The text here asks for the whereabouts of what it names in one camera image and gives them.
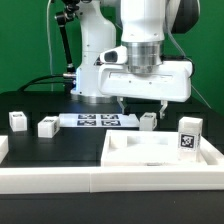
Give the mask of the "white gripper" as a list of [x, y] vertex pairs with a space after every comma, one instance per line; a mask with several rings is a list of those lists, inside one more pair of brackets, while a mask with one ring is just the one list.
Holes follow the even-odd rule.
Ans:
[[128, 52], [119, 46], [100, 54], [98, 88], [104, 95], [116, 96], [122, 114], [123, 97], [161, 101], [160, 119], [165, 117], [168, 101], [185, 102], [191, 94], [193, 63], [187, 59], [164, 60], [149, 67], [147, 73], [128, 70]]

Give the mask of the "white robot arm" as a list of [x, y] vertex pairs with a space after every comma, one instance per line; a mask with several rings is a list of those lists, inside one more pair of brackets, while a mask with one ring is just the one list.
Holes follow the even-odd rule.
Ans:
[[165, 56], [165, 36], [188, 32], [200, 16], [199, 0], [63, 0], [65, 19], [78, 18], [82, 63], [72, 96], [87, 103], [126, 98], [184, 102], [191, 95], [193, 62]]

